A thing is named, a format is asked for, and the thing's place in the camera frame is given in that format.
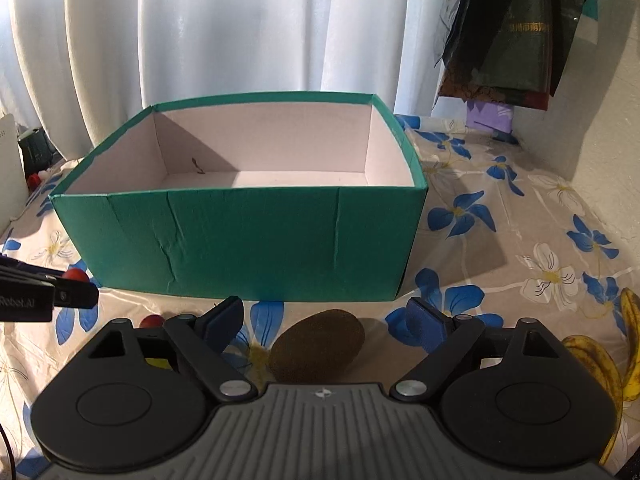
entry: white wall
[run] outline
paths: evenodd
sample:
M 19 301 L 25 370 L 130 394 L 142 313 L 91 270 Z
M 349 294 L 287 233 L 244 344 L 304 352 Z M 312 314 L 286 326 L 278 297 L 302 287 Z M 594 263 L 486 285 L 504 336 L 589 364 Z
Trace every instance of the white wall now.
M 514 132 L 523 147 L 571 181 L 637 260 L 639 7 L 640 0 L 598 0 L 597 45 L 579 38 L 574 41 L 546 114 L 520 108 L 514 115 Z

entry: red ball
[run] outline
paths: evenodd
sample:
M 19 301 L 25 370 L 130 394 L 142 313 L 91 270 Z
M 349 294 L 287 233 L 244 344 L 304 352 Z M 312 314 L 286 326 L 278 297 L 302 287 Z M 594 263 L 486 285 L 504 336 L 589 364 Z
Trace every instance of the red ball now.
M 65 271 L 62 277 L 66 280 L 76 280 L 76 282 L 89 283 L 90 281 L 84 270 L 76 269 L 75 267 L 71 267 L 71 269 Z
M 151 314 L 140 321 L 138 328 L 158 328 L 162 325 L 164 325 L 164 317 L 158 314 Z

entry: floral tablecloth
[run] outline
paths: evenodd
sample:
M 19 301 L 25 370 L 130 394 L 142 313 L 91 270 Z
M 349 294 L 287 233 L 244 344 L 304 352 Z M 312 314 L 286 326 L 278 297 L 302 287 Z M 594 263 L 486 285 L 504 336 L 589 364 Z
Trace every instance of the floral tablecloth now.
M 638 289 L 640 267 L 571 185 L 540 169 L 511 136 L 448 136 L 404 127 L 430 191 L 400 297 L 389 303 L 246 301 L 244 328 L 225 351 L 226 359 L 264 384 L 270 379 L 268 349 L 279 334 L 311 314 L 342 308 L 360 318 L 366 330 L 366 342 L 342 380 L 388 388 L 425 356 L 404 323 L 407 299 L 421 295 L 446 314 L 466 312 L 487 324 L 514 326 L 530 316 L 560 339 L 588 335 L 624 374 L 620 290 Z M 30 197 L 24 213 L 0 237 L 2 254 L 55 269 L 86 270 L 48 199 L 73 165 L 54 170 Z M 0 422 L 19 475 L 32 478 L 47 466 L 30 426 L 35 397 L 101 326 L 115 317 L 129 317 L 137 325 L 151 313 L 199 314 L 213 304 L 103 287 L 92 310 L 57 308 L 49 324 L 0 324 Z M 640 407 L 626 402 L 606 464 L 611 472 L 633 454 L 639 436 Z M 0 456 L 0 478 L 8 478 L 3 449 Z

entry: cardboard box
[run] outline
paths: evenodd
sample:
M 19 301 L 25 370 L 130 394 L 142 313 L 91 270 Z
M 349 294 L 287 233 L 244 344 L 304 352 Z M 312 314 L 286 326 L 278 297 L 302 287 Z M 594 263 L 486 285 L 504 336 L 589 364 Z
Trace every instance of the cardboard box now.
M 375 95 L 262 92 L 146 108 L 51 194 L 105 286 L 392 300 L 427 184 Z

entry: banana peel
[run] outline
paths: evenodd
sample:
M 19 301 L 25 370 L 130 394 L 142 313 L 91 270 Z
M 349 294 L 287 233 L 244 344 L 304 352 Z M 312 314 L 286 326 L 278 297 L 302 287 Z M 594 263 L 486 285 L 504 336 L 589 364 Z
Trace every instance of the banana peel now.
M 571 335 L 565 337 L 562 340 L 562 344 L 600 383 L 600 386 L 609 394 L 616 407 L 616 429 L 611 435 L 602 457 L 600 457 L 600 465 L 604 465 L 613 450 L 620 428 L 620 421 L 622 420 L 623 383 L 620 380 L 618 368 L 604 347 L 588 336 Z
M 638 323 L 640 322 L 640 298 L 629 288 L 620 293 L 620 310 L 625 321 L 628 361 L 626 374 L 622 381 L 622 396 L 627 401 L 640 397 L 640 348 Z

